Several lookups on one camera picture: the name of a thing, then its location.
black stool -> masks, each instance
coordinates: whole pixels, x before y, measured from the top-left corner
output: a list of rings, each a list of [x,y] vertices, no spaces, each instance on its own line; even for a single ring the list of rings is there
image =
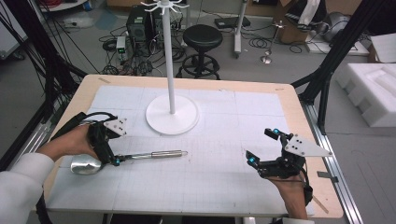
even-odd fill
[[[198,24],[184,31],[183,40],[188,46],[194,48],[198,54],[193,54],[183,61],[176,77],[182,77],[181,70],[184,70],[195,78],[215,75],[217,80],[220,80],[218,62],[205,53],[221,44],[221,32],[211,26]],[[186,64],[188,59],[191,59],[191,64]]]

gray floor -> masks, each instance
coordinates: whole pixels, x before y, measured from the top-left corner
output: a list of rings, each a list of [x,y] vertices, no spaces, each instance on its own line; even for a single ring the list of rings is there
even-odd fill
[[[79,10],[69,10],[57,14],[57,17]],[[94,18],[96,24],[88,29],[75,30],[70,33],[70,36],[98,70],[102,70],[106,65],[106,53],[98,38],[109,35],[109,31],[124,25],[126,14],[99,7],[91,11],[89,15]],[[202,13],[199,23],[214,25],[215,18],[214,15]],[[250,29],[270,24],[270,20],[266,18],[249,19],[252,22]],[[273,31],[273,29],[266,29],[252,33],[271,37]],[[264,49],[253,48],[246,39],[243,39],[242,54],[239,59],[235,59],[233,33],[224,33],[223,37],[221,46],[209,52],[218,60],[221,67],[219,74],[223,80],[291,83],[314,72],[326,56],[308,53],[304,46],[302,46],[301,53],[293,53],[290,51],[290,46],[276,44],[273,47],[273,62],[263,64],[259,58],[263,55]],[[65,40],[65,45],[75,66],[89,73],[97,73],[70,41]],[[162,62],[163,60],[159,60],[154,65]],[[348,63],[366,62],[366,57],[346,56],[334,77],[343,75]],[[158,69],[165,73],[164,65]],[[149,76],[160,77],[161,73],[154,70]],[[392,165],[396,161],[396,152],[393,151],[396,143],[396,128],[370,128],[362,119],[359,109],[350,103],[346,93],[334,80],[335,78],[332,79],[330,89],[326,131],[346,182],[361,212],[362,220],[364,223],[396,223],[396,194],[393,193],[396,177],[392,172]],[[35,71],[28,60],[0,62],[0,93],[2,95],[0,120],[3,126],[0,131],[0,156],[2,156],[41,105],[44,96]],[[54,223],[101,223],[102,221],[101,214],[70,216],[70,214],[55,213],[50,215]],[[344,217],[315,218],[314,220],[317,223],[347,223]],[[268,219],[258,218],[257,222],[268,223]],[[38,223],[36,216],[31,215],[28,223]],[[168,217],[167,223],[177,223],[177,219]]]

round stool seat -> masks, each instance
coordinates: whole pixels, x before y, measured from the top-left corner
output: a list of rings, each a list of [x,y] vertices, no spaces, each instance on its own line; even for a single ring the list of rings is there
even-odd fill
[[[183,40],[197,51],[206,52],[221,44],[222,34],[214,27],[198,24],[184,31]]]

white foam box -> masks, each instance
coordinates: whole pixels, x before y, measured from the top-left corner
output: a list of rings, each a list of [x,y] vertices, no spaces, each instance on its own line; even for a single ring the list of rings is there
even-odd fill
[[[350,63],[336,80],[370,127],[396,127],[396,64]]]

white foam block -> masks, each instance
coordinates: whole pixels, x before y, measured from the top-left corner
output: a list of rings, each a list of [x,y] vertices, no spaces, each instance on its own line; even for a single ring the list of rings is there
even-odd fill
[[[376,56],[381,63],[396,63],[396,34],[372,36]]]
[[[396,64],[350,63],[336,80],[370,127],[396,127]]]

